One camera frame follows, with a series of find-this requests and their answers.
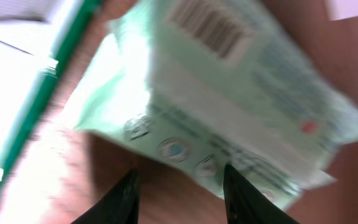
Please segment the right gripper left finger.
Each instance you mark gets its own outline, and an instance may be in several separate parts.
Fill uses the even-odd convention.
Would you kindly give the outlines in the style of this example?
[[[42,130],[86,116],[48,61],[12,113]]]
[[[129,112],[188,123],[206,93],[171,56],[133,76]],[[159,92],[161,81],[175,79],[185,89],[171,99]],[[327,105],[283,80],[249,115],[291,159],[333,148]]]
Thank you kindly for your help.
[[[131,169],[95,205],[71,224],[138,224],[139,172]]]

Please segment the large green box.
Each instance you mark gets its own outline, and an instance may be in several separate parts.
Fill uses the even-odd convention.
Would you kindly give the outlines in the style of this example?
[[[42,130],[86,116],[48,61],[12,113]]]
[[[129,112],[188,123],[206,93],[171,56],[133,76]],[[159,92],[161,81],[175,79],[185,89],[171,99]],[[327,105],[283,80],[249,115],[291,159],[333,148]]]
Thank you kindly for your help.
[[[0,193],[100,0],[0,0]]]

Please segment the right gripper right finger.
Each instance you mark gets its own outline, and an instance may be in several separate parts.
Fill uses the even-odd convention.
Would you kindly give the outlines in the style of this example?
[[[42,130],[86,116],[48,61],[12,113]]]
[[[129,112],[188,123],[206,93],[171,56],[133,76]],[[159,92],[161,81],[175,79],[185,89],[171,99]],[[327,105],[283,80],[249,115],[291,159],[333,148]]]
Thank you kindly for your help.
[[[298,224],[230,164],[224,168],[223,189],[228,224]]]

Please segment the teal snack packet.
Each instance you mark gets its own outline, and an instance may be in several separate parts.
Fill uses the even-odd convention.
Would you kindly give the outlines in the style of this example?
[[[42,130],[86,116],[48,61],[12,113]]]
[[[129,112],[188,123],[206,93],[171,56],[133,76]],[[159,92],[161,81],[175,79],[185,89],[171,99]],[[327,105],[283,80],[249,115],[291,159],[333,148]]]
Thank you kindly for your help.
[[[282,210],[330,184],[358,107],[259,1],[138,1],[109,23],[67,125],[188,174],[223,197],[226,164]]]

